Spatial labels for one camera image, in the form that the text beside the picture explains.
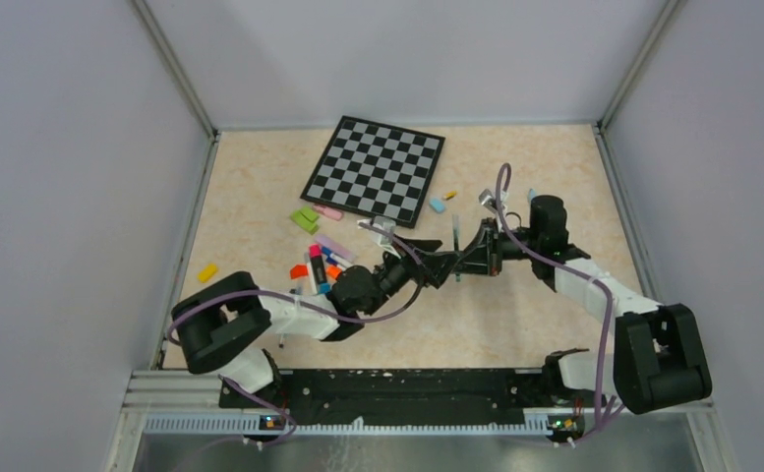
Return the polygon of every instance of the yellow block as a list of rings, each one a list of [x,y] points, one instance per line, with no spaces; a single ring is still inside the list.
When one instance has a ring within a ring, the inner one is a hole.
[[[214,263],[210,263],[197,275],[197,279],[199,282],[205,283],[209,281],[211,277],[215,276],[217,272],[219,272],[219,267]]]

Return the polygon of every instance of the orange block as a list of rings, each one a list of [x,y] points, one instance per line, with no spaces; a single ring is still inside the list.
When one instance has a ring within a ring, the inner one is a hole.
[[[326,275],[329,275],[329,278],[332,280],[337,280],[338,275],[341,274],[341,269],[336,267],[335,265],[330,265],[326,268]]]
[[[289,270],[289,276],[292,278],[292,280],[306,277],[307,275],[309,275],[309,272],[306,270],[306,266],[303,264],[295,265],[291,270]]]

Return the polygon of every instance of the light blue block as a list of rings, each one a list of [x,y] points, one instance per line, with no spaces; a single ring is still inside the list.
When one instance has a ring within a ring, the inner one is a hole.
[[[431,208],[433,208],[434,211],[436,211],[437,213],[442,213],[443,211],[445,211],[445,205],[443,205],[442,202],[440,202],[440,199],[436,197],[432,198],[428,202],[428,205],[430,205]]]

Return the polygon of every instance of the black mounting plate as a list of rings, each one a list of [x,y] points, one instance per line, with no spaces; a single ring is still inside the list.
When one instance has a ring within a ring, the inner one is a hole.
[[[282,371],[258,396],[289,408],[300,425],[348,425],[362,417],[372,426],[523,424],[524,408],[571,405],[576,395],[552,398],[536,370],[391,369]],[[223,386],[220,408],[258,408]]]

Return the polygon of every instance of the pink marker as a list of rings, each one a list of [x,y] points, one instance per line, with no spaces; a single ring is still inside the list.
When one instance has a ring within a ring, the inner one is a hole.
[[[322,214],[323,216],[326,216],[329,219],[334,219],[335,221],[340,221],[341,218],[344,217],[343,212],[338,211],[335,208],[330,208],[329,206],[312,205],[312,209]]]
[[[323,258],[321,257],[321,246],[313,244],[309,247],[309,260],[312,264],[312,277],[315,279],[315,284],[318,286],[320,293],[321,285],[326,283],[326,269],[323,266]]]

